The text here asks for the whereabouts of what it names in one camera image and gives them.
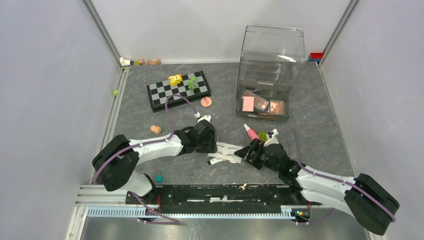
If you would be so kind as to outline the white eyebrow stencil card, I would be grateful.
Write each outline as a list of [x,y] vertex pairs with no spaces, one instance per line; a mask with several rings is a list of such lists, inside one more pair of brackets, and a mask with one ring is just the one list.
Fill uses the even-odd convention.
[[237,151],[237,150],[240,150],[242,148],[243,147],[239,146],[239,145],[232,145],[232,144],[228,144],[228,143],[217,142],[217,152],[209,153],[207,156],[211,157],[211,159],[220,158],[220,159],[223,159],[227,162],[240,164],[242,162],[242,158],[234,155],[234,152]]

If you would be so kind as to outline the pink bottle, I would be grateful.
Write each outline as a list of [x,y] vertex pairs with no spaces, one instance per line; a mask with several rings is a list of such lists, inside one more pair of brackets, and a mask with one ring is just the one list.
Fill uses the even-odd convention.
[[243,127],[244,127],[244,129],[245,129],[245,131],[246,131],[246,133],[247,133],[247,135],[248,135],[248,137],[253,141],[253,140],[255,140],[255,139],[258,139],[258,140],[260,140],[261,138],[258,136],[258,134],[253,130],[253,129],[251,129],[247,124],[244,124],[243,125]]

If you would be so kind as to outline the peach powder puff brush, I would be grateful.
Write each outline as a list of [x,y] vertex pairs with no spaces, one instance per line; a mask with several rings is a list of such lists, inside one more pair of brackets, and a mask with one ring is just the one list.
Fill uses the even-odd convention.
[[210,98],[210,97],[208,97],[208,96],[206,96],[206,97],[203,97],[201,100],[200,100],[200,104],[203,106],[203,107],[205,107],[205,108],[207,108],[207,107],[210,107],[211,105],[212,105],[212,99]]

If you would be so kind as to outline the pink sponge pad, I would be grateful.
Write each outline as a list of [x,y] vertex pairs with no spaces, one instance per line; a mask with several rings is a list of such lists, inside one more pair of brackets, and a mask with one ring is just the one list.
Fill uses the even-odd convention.
[[253,96],[243,96],[242,97],[242,111],[243,112],[253,112],[255,106],[255,98]]

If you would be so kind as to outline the beige makeup sponge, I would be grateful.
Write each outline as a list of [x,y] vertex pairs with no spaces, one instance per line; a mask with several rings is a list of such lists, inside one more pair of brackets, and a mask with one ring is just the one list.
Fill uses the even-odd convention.
[[162,132],[162,128],[160,126],[157,126],[157,125],[152,125],[150,127],[150,131],[153,132],[154,134],[158,135]]

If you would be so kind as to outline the brown eyeshadow palette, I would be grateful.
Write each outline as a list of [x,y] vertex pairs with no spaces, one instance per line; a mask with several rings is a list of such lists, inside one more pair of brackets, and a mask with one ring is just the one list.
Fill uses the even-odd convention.
[[265,112],[268,109],[269,101],[249,90],[245,90],[241,98],[250,100],[252,107],[258,111]]

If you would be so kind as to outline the small clear eyeshadow palette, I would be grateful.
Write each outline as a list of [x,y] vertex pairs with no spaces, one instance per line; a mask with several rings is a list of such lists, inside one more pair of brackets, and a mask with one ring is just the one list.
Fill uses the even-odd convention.
[[284,115],[285,114],[285,102],[281,100],[270,100],[269,101],[269,113],[271,115]]

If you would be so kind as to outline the clear acrylic makeup organizer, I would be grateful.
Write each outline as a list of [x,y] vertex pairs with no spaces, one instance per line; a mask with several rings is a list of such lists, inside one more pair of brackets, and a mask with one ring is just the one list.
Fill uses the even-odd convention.
[[[289,94],[306,61],[304,32],[300,28],[250,24],[245,28],[237,77],[238,117],[286,122]],[[269,101],[266,111],[243,112],[245,90]],[[284,101],[284,115],[270,114],[270,101]]]

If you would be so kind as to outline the white cream tube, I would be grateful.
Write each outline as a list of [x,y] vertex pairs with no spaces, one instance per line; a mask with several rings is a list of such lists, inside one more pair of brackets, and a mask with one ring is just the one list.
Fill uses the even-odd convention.
[[224,162],[224,161],[225,161],[225,159],[222,159],[222,158],[212,158],[207,163],[208,163],[208,165],[214,165],[214,164],[221,163],[221,162]]

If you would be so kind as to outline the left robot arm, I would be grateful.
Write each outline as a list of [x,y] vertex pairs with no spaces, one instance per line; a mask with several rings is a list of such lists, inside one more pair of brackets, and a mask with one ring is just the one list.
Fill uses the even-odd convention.
[[162,157],[176,157],[191,153],[216,153],[217,131],[209,120],[198,120],[172,133],[145,140],[115,136],[92,160],[93,181],[101,183],[108,192],[126,190],[136,194],[145,204],[153,203],[157,190],[147,174],[135,171],[144,162]]

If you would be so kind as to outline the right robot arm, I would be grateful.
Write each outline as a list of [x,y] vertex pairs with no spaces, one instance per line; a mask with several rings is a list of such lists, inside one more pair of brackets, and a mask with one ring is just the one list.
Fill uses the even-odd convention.
[[253,140],[234,154],[260,170],[266,167],[291,188],[289,199],[295,204],[315,202],[342,211],[356,219],[369,232],[383,236],[399,202],[371,176],[338,176],[318,171],[291,159],[280,143]]

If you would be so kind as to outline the green lego brick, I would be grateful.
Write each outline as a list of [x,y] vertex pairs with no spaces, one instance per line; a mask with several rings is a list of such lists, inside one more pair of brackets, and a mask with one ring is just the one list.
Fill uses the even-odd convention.
[[263,143],[265,143],[268,140],[268,135],[264,131],[259,132],[257,135]]

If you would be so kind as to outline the white chess pawn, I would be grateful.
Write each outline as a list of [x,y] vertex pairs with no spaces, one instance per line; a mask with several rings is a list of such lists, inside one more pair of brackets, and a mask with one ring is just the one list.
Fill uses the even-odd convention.
[[246,186],[247,186],[247,183],[244,183],[243,185],[241,185],[241,186],[240,186],[240,189],[241,189],[242,191],[244,191],[244,190],[246,189]]

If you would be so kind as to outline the black white chessboard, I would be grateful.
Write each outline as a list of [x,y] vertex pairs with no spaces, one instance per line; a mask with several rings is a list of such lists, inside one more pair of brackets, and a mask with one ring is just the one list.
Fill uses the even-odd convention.
[[[189,89],[189,80],[196,78],[198,87],[191,90]],[[154,113],[163,111],[165,109],[165,102],[168,108],[177,107],[187,102],[175,96],[181,95],[188,99],[190,102],[201,100],[204,97],[211,96],[211,89],[204,72],[197,71],[182,76],[182,82],[176,85],[170,85],[169,81],[163,80],[155,82],[146,86],[150,107]]]

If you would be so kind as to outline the teal cube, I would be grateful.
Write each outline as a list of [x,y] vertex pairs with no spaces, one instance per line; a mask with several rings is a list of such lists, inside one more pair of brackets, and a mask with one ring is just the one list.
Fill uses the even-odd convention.
[[156,175],[155,176],[155,182],[157,182],[157,183],[163,183],[164,182],[164,176],[163,175],[160,175],[160,174]]

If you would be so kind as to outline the green toy block on chessboard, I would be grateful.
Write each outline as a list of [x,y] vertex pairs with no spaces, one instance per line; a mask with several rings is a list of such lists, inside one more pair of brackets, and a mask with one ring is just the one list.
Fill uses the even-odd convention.
[[194,91],[198,87],[199,87],[198,78],[196,76],[193,76],[188,81],[188,88],[189,88],[189,90]]

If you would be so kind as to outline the yellow toy block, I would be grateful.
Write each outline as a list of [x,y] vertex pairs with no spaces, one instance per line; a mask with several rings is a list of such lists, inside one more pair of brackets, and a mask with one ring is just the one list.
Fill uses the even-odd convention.
[[181,74],[168,76],[167,79],[171,86],[177,85],[183,81],[183,77]]

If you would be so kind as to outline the wooden blocks in corner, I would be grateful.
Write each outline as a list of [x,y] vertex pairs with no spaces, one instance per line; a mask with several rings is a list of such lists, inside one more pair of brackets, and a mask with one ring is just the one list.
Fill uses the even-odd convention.
[[161,60],[147,60],[145,61],[143,58],[139,58],[138,60],[130,60],[125,59],[123,57],[119,58],[119,63],[123,68],[129,67],[129,66],[138,66],[138,65],[160,65]]

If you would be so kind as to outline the red blue bricks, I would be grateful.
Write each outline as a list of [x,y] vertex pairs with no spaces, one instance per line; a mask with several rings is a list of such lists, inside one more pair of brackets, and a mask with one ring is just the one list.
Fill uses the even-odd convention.
[[322,60],[323,56],[324,54],[322,52],[311,52],[308,56],[308,61],[319,63]]

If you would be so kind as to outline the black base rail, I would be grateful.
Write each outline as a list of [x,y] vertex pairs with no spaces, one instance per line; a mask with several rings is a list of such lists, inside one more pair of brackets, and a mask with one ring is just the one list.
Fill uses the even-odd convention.
[[164,184],[141,200],[161,214],[276,214],[281,206],[317,205],[284,184]]

